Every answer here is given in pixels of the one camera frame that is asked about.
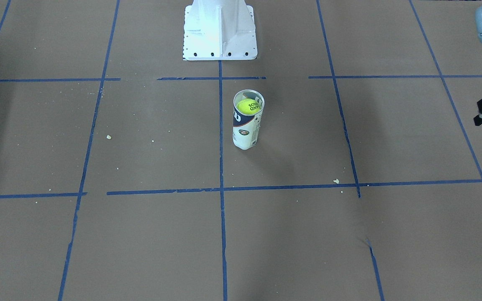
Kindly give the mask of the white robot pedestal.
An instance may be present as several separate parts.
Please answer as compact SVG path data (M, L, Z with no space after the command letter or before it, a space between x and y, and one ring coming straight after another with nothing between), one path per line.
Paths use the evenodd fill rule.
M182 59L240 61L257 56L254 10L244 0L194 0L185 7Z

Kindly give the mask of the yellow tennis ball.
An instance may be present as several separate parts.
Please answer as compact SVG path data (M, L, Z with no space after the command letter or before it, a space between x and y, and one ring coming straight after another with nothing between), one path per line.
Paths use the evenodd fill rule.
M252 116L262 110L262 105L255 99L245 98L236 104L236 109L243 115Z

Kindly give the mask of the clear tennis ball can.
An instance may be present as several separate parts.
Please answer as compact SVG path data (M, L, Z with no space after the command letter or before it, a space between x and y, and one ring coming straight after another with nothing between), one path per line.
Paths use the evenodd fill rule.
M262 105L262 110L255 115L247 116L236 109L236 104L242 99L255 99ZM264 112L265 101L257 91L245 89L239 91L233 98L233 143L239 149L247 150L256 145L260 124Z

